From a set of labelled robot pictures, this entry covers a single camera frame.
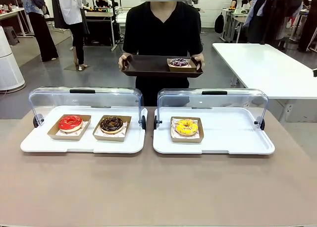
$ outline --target chocolate donut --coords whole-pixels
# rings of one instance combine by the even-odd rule
[[[109,116],[100,123],[104,133],[115,134],[123,128],[123,121],[119,117]]]
[[[188,61],[184,58],[174,58],[170,61],[170,64],[176,67],[184,67],[188,65]]]

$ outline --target person's right hand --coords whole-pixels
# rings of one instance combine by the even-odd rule
[[[122,70],[123,69],[123,63],[127,60],[127,58],[132,55],[129,53],[123,53],[123,55],[119,58],[119,69]]]

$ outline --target display case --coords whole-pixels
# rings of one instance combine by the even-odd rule
[[[148,112],[139,90],[41,87],[30,93],[29,101],[35,129],[21,143],[25,152],[136,153],[143,148]],[[52,138],[50,132],[65,115],[87,119],[89,126],[80,140]],[[128,127],[120,142],[96,138],[95,129],[105,116],[127,117]]]
[[[163,154],[272,154],[275,147],[264,132],[267,106],[268,97],[254,89],[162,90],[154,149]],[[175,142],[173,117],[200,120],[201,140]]]

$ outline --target black bag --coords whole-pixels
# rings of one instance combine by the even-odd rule
[[[224,26],[224,19],[222,13],[217,17],[216,21],[214,22],[214,30],[216,33],[221,34],[223,32]]]

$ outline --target white air purifier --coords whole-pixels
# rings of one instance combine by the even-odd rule
[[[0,93],[14,92],[25,87],[25,81],[0,26]]]

